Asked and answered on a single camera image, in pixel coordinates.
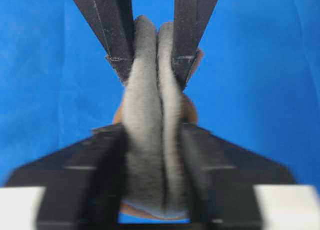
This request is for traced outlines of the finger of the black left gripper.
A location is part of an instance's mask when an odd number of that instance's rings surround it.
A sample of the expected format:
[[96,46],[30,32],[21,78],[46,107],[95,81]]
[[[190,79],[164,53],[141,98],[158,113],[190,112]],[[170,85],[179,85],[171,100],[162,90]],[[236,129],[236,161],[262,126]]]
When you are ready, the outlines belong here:
[[172,68],[182,89],[191,77],[198,46],[218,0],[174,0]]
[[134,52],[132,0],[73,0],[106,51],[119,79],[127,85]]

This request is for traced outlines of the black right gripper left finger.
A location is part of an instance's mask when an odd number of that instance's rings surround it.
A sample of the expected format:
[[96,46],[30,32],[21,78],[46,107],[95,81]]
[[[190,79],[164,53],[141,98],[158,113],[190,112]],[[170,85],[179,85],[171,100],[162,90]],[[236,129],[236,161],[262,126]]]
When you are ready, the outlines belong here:
[[16,168],[0,192],[1,229],[107,229],[118,219],[128,139],[121,124]]

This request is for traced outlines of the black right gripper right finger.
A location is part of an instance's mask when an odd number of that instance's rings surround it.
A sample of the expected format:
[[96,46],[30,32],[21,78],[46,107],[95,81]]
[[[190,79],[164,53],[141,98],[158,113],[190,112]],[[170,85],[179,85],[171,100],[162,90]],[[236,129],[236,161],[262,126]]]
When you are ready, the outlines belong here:
[[208,229],[319,229],[320,198],[273,160],[212,135],[181,127],[189,216]]

